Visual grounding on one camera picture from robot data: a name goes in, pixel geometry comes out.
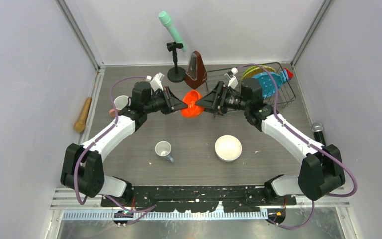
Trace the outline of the orange bowl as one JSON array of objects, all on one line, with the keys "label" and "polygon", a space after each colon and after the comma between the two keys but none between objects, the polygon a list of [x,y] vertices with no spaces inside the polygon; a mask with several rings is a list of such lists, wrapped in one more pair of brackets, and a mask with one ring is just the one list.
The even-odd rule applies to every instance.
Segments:
[{"label": "orange bowl", "polygon": [[204,107],[196,105],[196,102],[202,98],[197,90],[191,90],[183,97],[183,102],[187,104],[185,109],[181,110],[181,114],[185,118],[194,118],[203,113]]}]

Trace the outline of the blue dotted plate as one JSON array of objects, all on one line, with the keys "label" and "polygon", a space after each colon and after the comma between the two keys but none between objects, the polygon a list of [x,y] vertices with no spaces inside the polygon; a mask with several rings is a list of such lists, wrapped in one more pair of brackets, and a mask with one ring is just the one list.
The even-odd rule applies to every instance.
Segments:
[{"label": "blue dotted plate", "polygon": [[[285,83],[285,82],[283,82],[283,76],[282,76],[281,71],[279,74],[272,72],[271,76],[274,79],[274,81],[276,82],[278,89],[281,87],[282,84]],[[271,95],[274,95],[276,93],[276,89],[274,87],[273,81],[270,78],[270,76],[268,75],[268,73],[266,73],[266,72],[258,73],[255,76],[253,76],[253,78],[257,79],[259,81],[259,84],[261,85],[261,87],[263,89],[263,97],[264,98],[268,98]]]}]

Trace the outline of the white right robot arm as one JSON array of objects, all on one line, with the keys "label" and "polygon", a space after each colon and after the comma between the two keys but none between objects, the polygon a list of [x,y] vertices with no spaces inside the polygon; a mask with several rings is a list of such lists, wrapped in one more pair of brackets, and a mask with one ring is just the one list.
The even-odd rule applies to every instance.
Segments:
[{"label": "white right robot arm", "polygon": [[277,204],[285,195],[305,195],[316,201],[345,184],[340,150],[312,140],[264,102],[258,80],[245,80],[239,91],[222,81],[196,102],[210,113],[243,110],[247,122],[282,145],[299,162],[297,175],[279,175],[264,183],[264,198]]}]

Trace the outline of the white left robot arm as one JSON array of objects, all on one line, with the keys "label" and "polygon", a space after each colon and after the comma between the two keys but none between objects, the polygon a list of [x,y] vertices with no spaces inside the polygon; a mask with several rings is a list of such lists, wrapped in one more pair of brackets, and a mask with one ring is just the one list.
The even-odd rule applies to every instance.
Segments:
[{"label": "white left robot arm", "polygon": [[103,162],[127,137],[147,120],[148,114],[160,111],[170,114],[187,108],[169,87],[152,87],[147,81],[137,82],[127,105],[115,119],[92,139],[70,144],[64,156],[61,184],[87,197],[110,195],[121,206],[132,202],[128,181],[105,175]]}]

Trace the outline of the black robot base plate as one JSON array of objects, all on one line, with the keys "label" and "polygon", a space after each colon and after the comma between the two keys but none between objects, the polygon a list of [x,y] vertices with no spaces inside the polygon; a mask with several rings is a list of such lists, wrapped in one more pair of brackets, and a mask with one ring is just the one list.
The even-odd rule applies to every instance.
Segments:
[{"label": "black robot base plate", "polygon": [[155,212],[213,212],[223,207],[225,212],[254,212],[258,206],[296,205],[292,196],[273,196],[263,186],[135,186],[127,187],[121,197],[105,197],[103,207],[122,205],[144,210],[154,206]]}]

